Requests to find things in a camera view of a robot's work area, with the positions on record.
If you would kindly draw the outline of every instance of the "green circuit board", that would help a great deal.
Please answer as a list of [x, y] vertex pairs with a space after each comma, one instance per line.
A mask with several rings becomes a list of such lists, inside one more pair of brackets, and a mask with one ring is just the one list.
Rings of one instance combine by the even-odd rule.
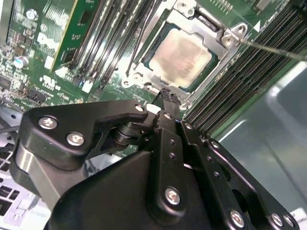
[[[121, 78], [124, 70], [118, 69], [113, 73], [103, 93], [99, 96], [94, 93], [98, 82], [94, 83], [89, 92], [85, 92], [82, 87], [73, 84], [74, 71], [62, 72], [60, 70], [57, 72], [53, 70], [53, 66], [57, 70], [61, 65], [57, 53], [62, 52], [62, 41], [65, 41], [65, 47], [69, 44], [69, 37], [65, 36], [66, 32], [69, 30], [71, 33], [79, 29], [76, 21], [80, 22], [85, 11], [76, 7], [78, 2], [84, 3], [81, 0], [15, 1], [8, 43], [1, 47], [0, 54], [0, 74], [11, 83], [9, 88], [1, 92], [1, 97], [16, 104], [23, 111], [37, 106], [105, 100], [135, 99], [141, 104], [152, 101], [154, 95], [137, 86], [128, 89], [122, 87]], [[95, 0], [85, 2], [91, 2], [93, 6], [97, 4]], [[264, 10], [259, 11], [255, 8], [253, 1], [249, 0], [199, 1], [206, 10], [229, 27], [245, 22], [248, 25], [247, 36], [250, 39], [256, 38], [261, 33], [286, 2], [286, 0], [272, 0]], [[29, 20], [26, 17], [29, 9], [35, 9], [37, 20]], [[70, 19], [74, 19], [75, 22], [69, 23]], [[123, 59], [131, 55], [133, 42], [128, 46]], [[244, 49], [245, 47], [242, 46], [237, 56]], [[28, 57], [29, 64], [26, 68], [16, 69], [13, 66], [16, 56]]]
[[62, 36], [63, 39], [55, 54], [52, 70], [60, 69], [61, 65], [73, 59], [86, 36], [98, 4], [99, 0], [75, 0]]

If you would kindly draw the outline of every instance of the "motherboard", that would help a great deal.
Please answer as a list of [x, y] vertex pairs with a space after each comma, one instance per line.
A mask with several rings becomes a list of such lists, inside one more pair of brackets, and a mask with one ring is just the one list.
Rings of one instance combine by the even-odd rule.
[[[270, 25], [293, 29], [289, 21], [275, 23], [289, 5], [287, 0], [0, 0], [0, 100], [21, 111], [122, 99], [146, 105], [168, 88], [180, 99], [182, 117], [208, 131], [203, 120], [216, 115], [203, 99], [230, 88], [227, 95], [236, 97], [240, 84], [227, 88], [231, 80], [225, 76], [239, 71], [233, 66], [241, 59], [256, 68], [256, 54], [238, 38], [265, 36], [266, 43], [276, 35], [284, 41], [288, 35]], [[223, 88], [216, 91], [219, 82]], [[210, 126], [210, 133], [230, 115]]]

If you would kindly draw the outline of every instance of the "black cable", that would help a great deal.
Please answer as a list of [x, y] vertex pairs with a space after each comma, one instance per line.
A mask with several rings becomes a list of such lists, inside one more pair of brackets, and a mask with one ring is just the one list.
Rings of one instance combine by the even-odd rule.
[[0, 129], [0, 134], [2, 134], [2, 133], [11, 133], [11, 132], [18, 131], [18, 130], [19, 130], [19, 127], [20, 127], [20, 126], [12, 126], [12, 127], [10, 127], [10, 128], [3, 128], [3, 129]]
[[96, 174], [100, 172], [99, 169], [97, 169], [91, 159], [87, 160], [86, 162], [84, 162], [84, 176], [86, 178], [89, 178], [90, 177], [90, 173], [93, 173], [93, 174]]

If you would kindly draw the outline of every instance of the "black clamp arm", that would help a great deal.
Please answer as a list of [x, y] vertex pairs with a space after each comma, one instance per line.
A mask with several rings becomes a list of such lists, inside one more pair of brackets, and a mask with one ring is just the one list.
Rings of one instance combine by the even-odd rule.
[[[153, 230], [299, 229], [226, 149], [216, 140], [200, 138], [180, 120], [175, 95], [162, 90], [153, 103], [161, 107], [157, 115], [136, 101], [54, 106], [24, 114], [11, 170], [19, 184], [37, 189], [50, 210], [56, 207], [51, 230], [91, 224], [84, 218], [85, 207], [91, 207], [85, 216], [104, 214], [94, 218], [97, 228], [92, 229], [139, 229], [132, 228], [136, 219]], [[138, 152], [85, 180], [86, 159], [130, 144], [139, 146]], [[129, 191], [128, 200], [110, 194], [118, 191]], [[99, 199], [93, 200], [93, 194]], [[116, 220], [108, 216], [111, 206], [122, 213]]]

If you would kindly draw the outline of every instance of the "surface mount chip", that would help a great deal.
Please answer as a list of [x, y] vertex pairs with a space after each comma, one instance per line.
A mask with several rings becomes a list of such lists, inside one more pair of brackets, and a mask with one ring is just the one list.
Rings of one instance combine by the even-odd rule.
[[63, 57], [64, 62], [67, 63], [67, 62], [72, 61], [73, 56], [75, 55], [75, 52], [76, 51], [74, 50], [74, 51], [64, 53], [64, 57]]
[[25, 54], [25, 49], [16, 47], [15, 48], [15, 55], [16, 56], [23, 56]]
[[172, 29], [158, 47], [149, 66], [169, 85], [188, 88], [212, 59], [202, 39]]
[[90, 19], [92, 18], [92, 15], [93, 15], [93, 11], [84, 11], [79, 23], [81, 24], [88, 23]]

